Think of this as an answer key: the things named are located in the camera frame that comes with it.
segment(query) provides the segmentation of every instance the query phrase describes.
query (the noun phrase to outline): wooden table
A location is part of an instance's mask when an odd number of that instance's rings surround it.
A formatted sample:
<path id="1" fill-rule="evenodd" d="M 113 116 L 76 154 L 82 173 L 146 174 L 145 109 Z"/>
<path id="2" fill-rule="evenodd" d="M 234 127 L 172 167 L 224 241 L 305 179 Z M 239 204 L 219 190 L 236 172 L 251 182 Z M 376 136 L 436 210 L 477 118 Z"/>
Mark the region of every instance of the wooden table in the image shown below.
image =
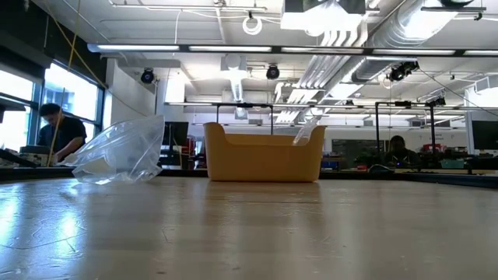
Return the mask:
<path id="1" fill-rule="evenodd" d="M 0 278 L 498 279 L 498 193 L 403 181 L 0 185 Z"/>

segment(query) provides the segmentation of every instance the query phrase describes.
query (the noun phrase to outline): person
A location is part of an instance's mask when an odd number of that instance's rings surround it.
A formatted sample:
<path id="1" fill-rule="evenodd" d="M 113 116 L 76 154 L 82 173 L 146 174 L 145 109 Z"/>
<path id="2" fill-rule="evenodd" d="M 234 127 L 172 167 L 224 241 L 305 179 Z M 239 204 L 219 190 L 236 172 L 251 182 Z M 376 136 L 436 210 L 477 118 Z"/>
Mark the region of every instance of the person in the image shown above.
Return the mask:
<path id="1" fill-rule="evenodd" d="M 48 123 L 40 129 L 38 145 L 48 148 L 52 145 L 55 126 L 59 118 L 61 107 L 54 103 L 47 103 L 41 106 L 40 116 Z M 74 117 L 60 115 L 57 138 L 54 143 L 54 152 L 57 161 L 61 162 L 66 156 L 75 152 L 85 144 L 86 130 L 83 123 Z"/>
<path id="2" fill-rule="evenodd" d="M 396 135 L 391 138 L 389 144 L 390 152 L 385 156 L 385 162 L 396 166 L 416 165 L 420 162 L 419 156 L 405 147 L 403 137 Z"/>

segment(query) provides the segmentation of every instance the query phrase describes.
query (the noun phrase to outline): ceiling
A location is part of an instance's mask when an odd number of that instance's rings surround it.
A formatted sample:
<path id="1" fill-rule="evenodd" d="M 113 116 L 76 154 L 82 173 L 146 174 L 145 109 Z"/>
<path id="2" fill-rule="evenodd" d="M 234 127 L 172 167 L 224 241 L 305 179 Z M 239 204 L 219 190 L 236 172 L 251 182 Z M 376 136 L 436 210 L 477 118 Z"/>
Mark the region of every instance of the ceiling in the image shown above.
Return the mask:
<path id="1" fill-rule="evenodd" d="M 77 32 L 87 42 L 92 43 L 172 44 L 175 42 L 175 31 L 179 44 L 317 45 L 321 41 L 321 37 L 310 37 L 303 31 L 281 30 L 279 24 L 275 23 L 264 22 L 262 31 L 256 36 L 251 36 L 242 29 L 243 18 L 224 18 L 220 26 L 214 12 L 202 12 L 202 14 L 211 16 L 204 17 L 189 12 L 182 12 L 179 15 L 178 12 L 171 11 L 120 9 L 112 7 L 108 0 L 82 1 L 80 8 L 82 19 L 77 20 L 75 9 L 78 0 L 33 0 L 43 9 L 46 9 L 45 1 L 51 7 L 57 20 Z M 113 1 L 123 4 L 125 0 Z M 184 0 L 127 0 L 128 4 L 136 5 L 187 5 L 185 2 Z M 382 20 L 402 2 L 403 0 L 381 0 L 380 12 L 369 16 L 369 31 L 372 32 L 375 26 L 382 24 Z M 277 19 L 281 17 L 283 0 L 226 0 L 227 5 L 253 6 L 254 3 L 268 8 L 264 16 Z M 479 5 L 479 3 L 480 1 L 475 1 L 473 5 Z M 482 0 L 482 3 L 487 8 L 486 16 L 498 15 L 498 1 Z M 213 5 L 213 0 L 192 0 L 188 1 L 188 5 Z M 244 14 L 222 13 L 222 17 L 233 16 L 244 16 Z M 423 46 L 495 47 L 498 44 L 496 30 L 498 30 L 498 21 L 455 19 Z M 192 84 L 200 89 L 191 94 L 221 95 L 223 90 L 230 90 L 228 80 L 216 77 L 222 56 L 222 54 L 137 53 L 126 54 L 126 61 L 180 60 Z M 279 80 L 299 79 L 310 59 L 311 56 L 308 55 L 249 54 L 247 63 L 252 71 L 249 75 L 251 78 L 243 81 L 244 90 L 263 90 L 272 93 L 278 81 L 268 81 L 265 78 L 269 63 L 279 65 L 281 70 Z M 498 73 L 498 60 L 496 59 L 421 58 L 419 63 L 421 69 L 438 82 L 460 92 L 472 83 L 459 79 L 475 80 L 492 75 L 494 72 Z M 139 79 L 142 71 L 138 67 L 124 67 L 124 70 L 136 79 Z M 159 70 L 158 73 L 167 75 L 166 71 Z M 416 100 L 420 96 L 441 88 L 439 83 L 421 72 L 415 72 L 404 81 L 392 86 L 391 89 L 381 84 L 382 82 L 364 86 L 358 91 L 361 97 L 356 102 L 372 104 L 375 100 Z M 462 103 L 462 100 L 449 93 L 447 103 Z"/>

